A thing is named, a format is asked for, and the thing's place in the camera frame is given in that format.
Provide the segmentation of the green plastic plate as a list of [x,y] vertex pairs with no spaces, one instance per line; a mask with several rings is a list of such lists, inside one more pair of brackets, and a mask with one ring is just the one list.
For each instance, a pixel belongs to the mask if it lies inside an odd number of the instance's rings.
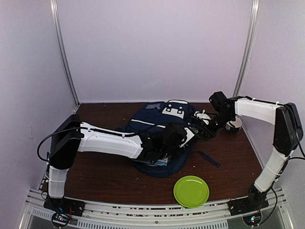
[[197,176],[184,176],[173,187],[175,200],[185,208],[198,208],[207,202],[210,190],[207,183]]

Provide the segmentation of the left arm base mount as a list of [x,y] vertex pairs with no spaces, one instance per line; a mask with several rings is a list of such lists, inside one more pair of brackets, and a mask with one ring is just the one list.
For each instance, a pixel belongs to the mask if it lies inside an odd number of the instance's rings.
[[47,199],[43,207],[52,210],[51,223],[57,228],[63,228],[73,222],[73,217],[81,217],[84,212],[85,203],[68,198]]

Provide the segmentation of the right aluminium frame post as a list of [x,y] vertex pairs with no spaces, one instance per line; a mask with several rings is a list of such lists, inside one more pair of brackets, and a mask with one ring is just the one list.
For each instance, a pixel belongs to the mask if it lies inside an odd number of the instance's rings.
[[241,61],[238,77],[237,77],[234,92],[233,92],[233,97],[241,95],[243,88],[244,88],[244,84],[245,84],[248,70],[250,67],[250,57],[251,57],[251,53],[252,53],[252,50],[254,47],[255,38],[256,38],[256,34],[257,34],[260,5],[261,5],[260,0],[252,1],[251,14],[250,14],[250,20],[249,20],[249,25],[248,25],[248,32],[247,32],[244,52],[243,52],[243,56],[242,56],[242,61]]

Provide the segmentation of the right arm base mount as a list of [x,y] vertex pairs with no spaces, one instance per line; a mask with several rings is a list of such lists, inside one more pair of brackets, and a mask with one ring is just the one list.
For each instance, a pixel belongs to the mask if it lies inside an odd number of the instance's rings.
[[246,198],[232,198],[228,201],[228,208],[231,216],[242,215],[243,222],[250,227],[259,226],[263,222],[262,209],[269,206],[267,200],[261,203],[250,203]]

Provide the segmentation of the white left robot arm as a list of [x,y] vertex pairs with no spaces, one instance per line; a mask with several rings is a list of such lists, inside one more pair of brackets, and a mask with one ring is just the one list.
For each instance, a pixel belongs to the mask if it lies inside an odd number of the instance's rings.
[[155,125],[137,133],[118,132],[81,122],[71,115],[54,132],[49,156],[48,195],[50,204],[64,212],[69,204],[64,198],[67,173],[78,152],[120,155],[140,162],[155,163],[166,156],[174,157],[194,134],[182,123],[157,124],[160,132],[150,133]]

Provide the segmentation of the white and black bowl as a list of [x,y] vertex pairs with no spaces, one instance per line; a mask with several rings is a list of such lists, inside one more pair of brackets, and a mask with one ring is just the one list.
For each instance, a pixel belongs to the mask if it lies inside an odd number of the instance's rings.
[[239,117],[235,117],[235,121],[229,121],[225,125],[225,129],[229,133],[237,133],[243,125],[242,120]]

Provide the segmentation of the navy blue student backpack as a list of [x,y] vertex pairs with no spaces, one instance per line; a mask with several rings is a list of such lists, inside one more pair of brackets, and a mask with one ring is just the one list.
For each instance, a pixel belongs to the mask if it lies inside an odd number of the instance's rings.
[[[197,130],[195,127],[201,125],[195,122],[192,118],[192,114],[197,110],[198,109],[194,105],[183,100],[147,103],[130,118],[126,126],[123,127],[123,131],[127,133],[137,133],[146,130],[147,133],[160,134],[167,124],[178,123],[180,127],[188,127],[196,134]],[[210,131],[214,132],[215,135],[220,128],[218,124],[213,124],[211,122],[205,126],[207,126]],[[134,162],[134,166],[140,172],[152,177],[165,178],[173,175],[179,172],[184,166],[196,140],[197,138],[194,136],[183,146],[183,148],[186,149],[186,152],[177,159],[169,162],[167,166],[151,167],[138,161]]]

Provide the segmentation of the left aluminium frame post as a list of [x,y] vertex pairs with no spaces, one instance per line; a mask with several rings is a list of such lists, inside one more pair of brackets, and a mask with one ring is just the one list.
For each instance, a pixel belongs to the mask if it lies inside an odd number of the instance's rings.
[[60,15],[58,11],[58,3],[56,0],[50,0],[50,7],[51,7],[51,15],[54,23],[54,28],[55,28],[55,33],[57,36],[57,43],[59,47],[59,53],[60,53],[60,58],[61,62],[63,65],[63,70],[64,74],[68,83],[68,87],[70,90],[70,93],[72,95],[74,104],[76,106],[80,105],[80,101],[78,99],[77,93],[76,93],[76,88],[72,79],[69,63],[68,63],[68,58],[64,46],[64,40],[62,36],[62,29],[61,29],[61,23],[60,23]]

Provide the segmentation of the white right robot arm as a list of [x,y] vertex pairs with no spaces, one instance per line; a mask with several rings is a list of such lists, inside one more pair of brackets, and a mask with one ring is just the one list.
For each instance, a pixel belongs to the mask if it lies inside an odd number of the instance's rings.
[[302,149],[303,125],[297,105],[251,98],[249,96],[226,97],[223,92],[213,93],[209,102],[215,114],[196,111],[194,117],[201,120],[199,134],[207,139],[230,121],[241,118],[255,153],[263,166],[261,174],[249,189],[244,200],[247,210],[255,210],[273,183],[282,175],[293,153]]

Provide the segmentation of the front aluminium rail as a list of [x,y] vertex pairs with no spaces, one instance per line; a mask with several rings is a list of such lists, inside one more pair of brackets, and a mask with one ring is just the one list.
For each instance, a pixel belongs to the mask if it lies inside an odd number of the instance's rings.
[[209,201],[198,208],[174,205],[124,205],[84,201],[81,216],[73,216],[67,229],[250,229],[252,216],[262,214],[260,229],[293,229],[289,205],[282,189],[267,195],[268,207],[232,215],[228,199]]

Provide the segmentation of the aluminium frame post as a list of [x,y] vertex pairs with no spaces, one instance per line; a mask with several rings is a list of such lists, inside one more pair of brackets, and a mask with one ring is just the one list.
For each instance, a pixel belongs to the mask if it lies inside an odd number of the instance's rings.
[[54,23],[54,28],[55,28],[55,33],[57,36],[57,43],[59,47],[59,53],[60,53],[60,58],[61,62],[63,65],[63,70],[64,74],[68,83],[68,87],[70,90],[70,93],[72,95],[74,104],[76,106],[80,105],[80,101],[78,99],[77,93],[76,93],[76,88],[72,79],[69,63],[68,63],[68,58],[64,46],[64,40],[62,36],[62,29],[61,29],[61,23],[60,23],[60,15],[58,11],[58,3],[56,0],[50,0],[50,7],[51,7],[51,15]]
[[244,52],[243,52],[243,56],[242,56],[242,61],[241,61],[238,77],[237,77],[234,92],[233,92],[233,97],[241,95],[243,88],[244,88],[244,84],[245,84],[248,70],[250,67],[250,57],[251,57],[251,53],[252,53],[252,50],[254,47],[255,38],[256,38],[256,34],[257,34],[260,5],[261,5],[260,0],[252,1],[251,14],[250,14],[250,20],[249,20],[249,25],[248,25],[248,32],[247,32]]

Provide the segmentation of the dog cover workbook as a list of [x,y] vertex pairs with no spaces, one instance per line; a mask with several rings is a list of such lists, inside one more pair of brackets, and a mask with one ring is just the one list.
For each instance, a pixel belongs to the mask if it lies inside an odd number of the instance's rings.
[[146,161],[140,161],[140,163],[143,163],[147,166],[151,166],[151,167],[160,167],[160,166],[167,166],[169,161],[168,158],[165,159],[159,159],[156,161],[153,160],[146,160]]

